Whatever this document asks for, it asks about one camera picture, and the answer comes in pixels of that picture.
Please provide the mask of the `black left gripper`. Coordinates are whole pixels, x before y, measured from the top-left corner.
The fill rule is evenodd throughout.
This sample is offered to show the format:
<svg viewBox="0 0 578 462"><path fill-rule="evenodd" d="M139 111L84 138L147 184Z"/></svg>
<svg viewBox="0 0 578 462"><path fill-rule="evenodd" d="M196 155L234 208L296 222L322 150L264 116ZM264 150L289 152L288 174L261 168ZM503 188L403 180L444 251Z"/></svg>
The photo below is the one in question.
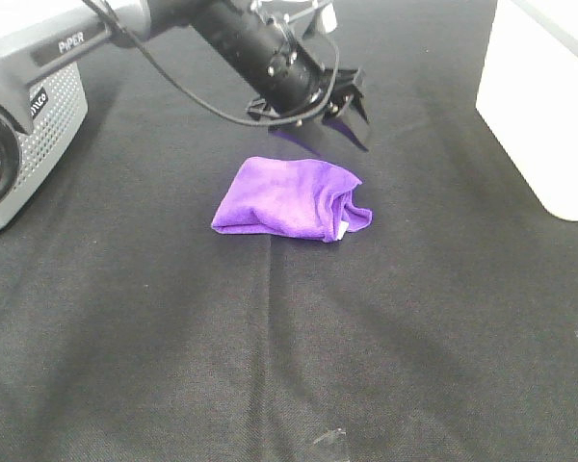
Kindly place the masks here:
<svg viewBox="0 0 578 462"><path fill-rule="evenodd" d="M321 85L298 109L279 113L271 102L258 97L250 101L246 112L257 122L271 122L275 127L268 128L269 135L290 141L317 157L330 156L335 150L323 125L309 120L317 117L357 148L368 151L370 124L363 103L364 79L365 72L361 67L340 68L335 74L327 69L323 73Z"/></svg>

